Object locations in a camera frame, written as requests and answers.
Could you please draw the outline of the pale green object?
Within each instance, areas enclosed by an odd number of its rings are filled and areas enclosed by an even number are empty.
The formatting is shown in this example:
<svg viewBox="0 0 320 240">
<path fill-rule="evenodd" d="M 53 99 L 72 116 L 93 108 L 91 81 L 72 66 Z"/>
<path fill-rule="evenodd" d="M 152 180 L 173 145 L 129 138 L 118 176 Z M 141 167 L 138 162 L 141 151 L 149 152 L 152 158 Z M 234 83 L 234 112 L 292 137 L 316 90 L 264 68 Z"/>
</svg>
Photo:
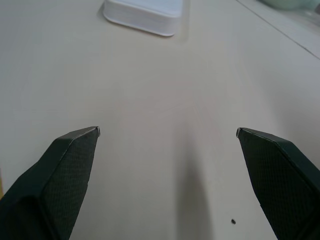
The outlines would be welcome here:
<svg viewBox="0 0 320 240">
<path fill-rule="evenodd" d="M 308 9 L 315 11 L 320 0 L 259 0 L 260 2 L 279 10 Z"/>
</svg>

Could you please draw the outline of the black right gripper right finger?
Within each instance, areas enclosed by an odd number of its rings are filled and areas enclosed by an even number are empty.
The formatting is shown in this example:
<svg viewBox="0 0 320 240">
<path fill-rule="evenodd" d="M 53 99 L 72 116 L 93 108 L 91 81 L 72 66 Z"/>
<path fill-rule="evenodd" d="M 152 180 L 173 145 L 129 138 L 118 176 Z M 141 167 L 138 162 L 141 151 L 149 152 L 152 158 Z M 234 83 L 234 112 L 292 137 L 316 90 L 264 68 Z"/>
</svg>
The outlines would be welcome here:
<svg viewBox="0 0 320 240">
<path fill-rule="evenodd" d="M 320 240 L 320 170 L 291 142 L 239 127 L 255 196 L 278 240 Z"/>
</svg>

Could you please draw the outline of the white plastic container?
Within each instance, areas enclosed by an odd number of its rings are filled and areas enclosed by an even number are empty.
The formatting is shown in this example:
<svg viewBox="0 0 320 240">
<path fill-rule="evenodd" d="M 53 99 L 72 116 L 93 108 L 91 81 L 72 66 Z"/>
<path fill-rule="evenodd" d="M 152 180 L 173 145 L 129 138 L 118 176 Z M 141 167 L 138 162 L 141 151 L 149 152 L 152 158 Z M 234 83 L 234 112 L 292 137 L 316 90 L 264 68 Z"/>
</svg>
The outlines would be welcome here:
<svg viewBox="0 0 320 240">
<path fill-rule="evenodd" d="M 112 23 L 171 37 L 181 21 L 183 0 L 104 0 L 102 13 Z"/>
</svg>

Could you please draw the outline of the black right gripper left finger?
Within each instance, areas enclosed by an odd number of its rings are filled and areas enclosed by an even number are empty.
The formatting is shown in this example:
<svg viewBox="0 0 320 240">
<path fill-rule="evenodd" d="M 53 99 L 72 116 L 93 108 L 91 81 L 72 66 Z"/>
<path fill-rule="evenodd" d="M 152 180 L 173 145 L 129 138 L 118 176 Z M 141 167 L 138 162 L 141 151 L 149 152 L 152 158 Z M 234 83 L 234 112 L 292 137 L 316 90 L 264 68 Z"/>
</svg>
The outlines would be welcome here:
<svg viewBox="0 0 320 240">
<path fill-rule="evenodd" d="M 83 204 L 100 128 L 55 139 L 0 199 L 0 240 L 69 240 Z"/>
</svg>

